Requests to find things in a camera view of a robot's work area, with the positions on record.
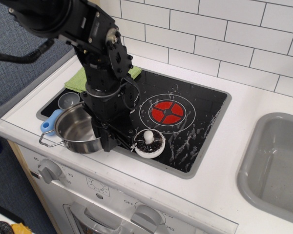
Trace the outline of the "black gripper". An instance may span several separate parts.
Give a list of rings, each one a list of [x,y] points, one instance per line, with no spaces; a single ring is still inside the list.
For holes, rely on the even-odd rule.
[[[92,117],[92,128],[102,148],[110,152],[120,145],[131,149],[137,134],[130,119],[140,99],[138,85],[131,81],[117,83],[109,91],[96,90],[87,82],[81,93],[84,108]]]

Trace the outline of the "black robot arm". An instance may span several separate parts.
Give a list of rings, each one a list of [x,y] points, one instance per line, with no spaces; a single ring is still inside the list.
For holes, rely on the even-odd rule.
[[[140,91],[129,73],[132,56],[122,45],[115,20],[87,0],[5,0],[3,4],[26,31],[46,42],[22,57],[0,53],[0,61],[33,63],[56,39],[73,46],[86,74],[81,98],[95,136],[106,152],[118,145],[129,149],[136,134],[130,112]]]

